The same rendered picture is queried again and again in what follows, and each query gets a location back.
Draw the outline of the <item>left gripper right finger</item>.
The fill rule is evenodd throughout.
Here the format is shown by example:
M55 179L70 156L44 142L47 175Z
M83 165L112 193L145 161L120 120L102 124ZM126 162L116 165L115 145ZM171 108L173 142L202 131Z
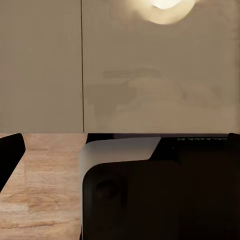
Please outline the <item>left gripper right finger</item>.
M224 150L240 172L240 134L229 133Z

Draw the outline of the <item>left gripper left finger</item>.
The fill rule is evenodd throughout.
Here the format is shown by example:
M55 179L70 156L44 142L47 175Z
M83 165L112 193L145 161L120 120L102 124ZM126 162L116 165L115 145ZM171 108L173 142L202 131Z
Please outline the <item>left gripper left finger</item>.
M21 133L0 138L0 192L26 151Z

